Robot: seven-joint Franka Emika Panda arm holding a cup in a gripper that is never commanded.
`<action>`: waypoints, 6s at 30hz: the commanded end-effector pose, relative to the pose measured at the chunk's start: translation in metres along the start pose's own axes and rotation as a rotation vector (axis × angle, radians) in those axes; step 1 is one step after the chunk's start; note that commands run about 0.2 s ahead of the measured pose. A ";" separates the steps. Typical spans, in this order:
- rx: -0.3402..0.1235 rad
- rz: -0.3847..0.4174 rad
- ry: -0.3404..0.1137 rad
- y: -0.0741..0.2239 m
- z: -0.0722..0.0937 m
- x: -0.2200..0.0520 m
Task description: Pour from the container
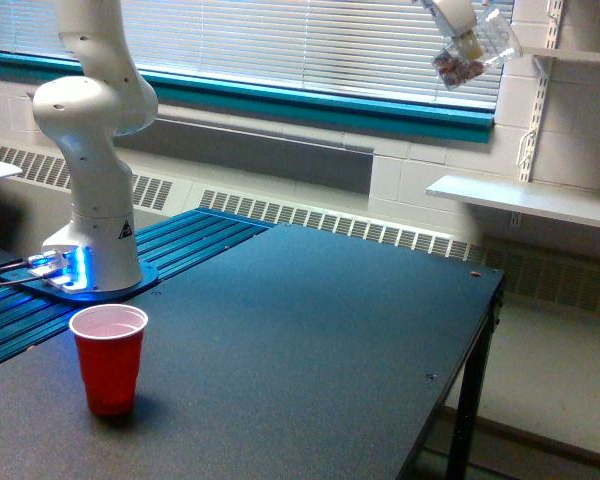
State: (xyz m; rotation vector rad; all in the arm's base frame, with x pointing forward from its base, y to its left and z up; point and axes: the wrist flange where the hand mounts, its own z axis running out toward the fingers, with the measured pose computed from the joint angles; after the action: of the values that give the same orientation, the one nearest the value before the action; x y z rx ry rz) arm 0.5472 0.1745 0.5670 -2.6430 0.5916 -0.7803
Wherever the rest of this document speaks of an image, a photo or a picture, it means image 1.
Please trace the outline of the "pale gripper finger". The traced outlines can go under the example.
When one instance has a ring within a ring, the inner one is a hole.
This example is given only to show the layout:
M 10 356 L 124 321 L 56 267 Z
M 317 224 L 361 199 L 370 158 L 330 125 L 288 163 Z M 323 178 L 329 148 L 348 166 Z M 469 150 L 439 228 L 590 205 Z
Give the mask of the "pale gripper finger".
M 454 36 L 452 42 L 459 56 L 464 59 L 479 59 L 484 55 L 481 44 L 473 30 Z

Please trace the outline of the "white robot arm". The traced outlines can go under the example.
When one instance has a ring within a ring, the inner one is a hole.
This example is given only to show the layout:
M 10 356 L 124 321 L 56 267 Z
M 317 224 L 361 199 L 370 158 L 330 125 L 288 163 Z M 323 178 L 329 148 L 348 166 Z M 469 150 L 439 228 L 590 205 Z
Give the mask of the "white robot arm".
M 43 243 L 54 259 L 31 272 L 68 295 L 121 291 L 143 274 L 132 172 L 113 140 L 151 125 L 158 98 L 131 58 L 120 2 L 59 1 L 56 9 L 59 38 L 83 73 L 38 87 L 32 110 L 68 167 L 71 219 Z

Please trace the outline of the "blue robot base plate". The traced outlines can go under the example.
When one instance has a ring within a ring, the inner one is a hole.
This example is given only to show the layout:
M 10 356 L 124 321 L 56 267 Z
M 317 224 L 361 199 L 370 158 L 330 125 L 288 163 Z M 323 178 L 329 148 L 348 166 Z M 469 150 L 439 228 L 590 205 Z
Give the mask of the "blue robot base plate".
M 120 303 L 150 289 L 159 282 L 159 272 L 156 267 L 146 261 L 141 261 L 140 267 L 143 275 L 142 280 L 132 287 L 116 291 L 67 293 L 44 280 L 13 285 L 13 288 L 34 296 L 42 296 L 76 305 Z

